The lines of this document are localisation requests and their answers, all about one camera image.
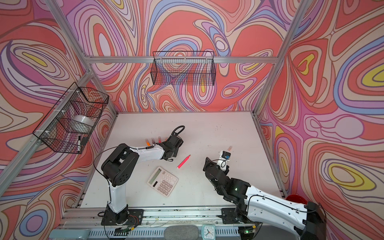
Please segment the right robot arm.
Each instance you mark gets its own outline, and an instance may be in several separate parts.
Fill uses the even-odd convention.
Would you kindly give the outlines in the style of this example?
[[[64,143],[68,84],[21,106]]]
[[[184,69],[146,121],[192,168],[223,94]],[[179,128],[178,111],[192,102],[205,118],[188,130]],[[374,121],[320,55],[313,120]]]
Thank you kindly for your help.
[[[281,199],[248,182],[229,178],[229,169],[222,170],[218,160],[206,158],[203,172],[218,195],[236,205],[234,213],[237,222],[266,223],[290,232],[301,240],[327,238],[326,214],[319,204]]]

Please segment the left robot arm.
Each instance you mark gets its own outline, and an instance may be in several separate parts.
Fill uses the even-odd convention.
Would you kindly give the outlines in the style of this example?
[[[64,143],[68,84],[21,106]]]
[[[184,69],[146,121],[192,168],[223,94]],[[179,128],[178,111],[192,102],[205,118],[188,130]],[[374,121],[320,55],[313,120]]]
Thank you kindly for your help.
[[[130,179],[137,163],[153,160],[171,160],[178,154],[184,141],[177,135],[171,135],[161,143],[134,148],[119,144],[103,162],[101,170],[108,180],[111,201],[108,207],[113,213],[119,214],[127,207],[126,182]]]

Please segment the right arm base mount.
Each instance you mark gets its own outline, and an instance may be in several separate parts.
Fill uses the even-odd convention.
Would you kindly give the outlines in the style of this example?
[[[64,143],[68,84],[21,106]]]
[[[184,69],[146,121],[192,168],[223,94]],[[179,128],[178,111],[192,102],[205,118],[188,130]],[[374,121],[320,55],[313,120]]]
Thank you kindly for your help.
[[[238,208],[221,208],[221,214],[218,215],[223,224],[253,224]]]

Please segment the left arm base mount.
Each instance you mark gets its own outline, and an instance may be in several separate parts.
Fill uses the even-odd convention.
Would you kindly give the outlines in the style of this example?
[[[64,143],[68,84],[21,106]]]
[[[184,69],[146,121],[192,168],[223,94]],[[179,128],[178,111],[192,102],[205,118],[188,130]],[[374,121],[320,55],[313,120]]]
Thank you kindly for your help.
[[[143,215],[143,209],[123,210],[118,214],[107,209],[103,213],[101,225],[137,227],[142,224]]]

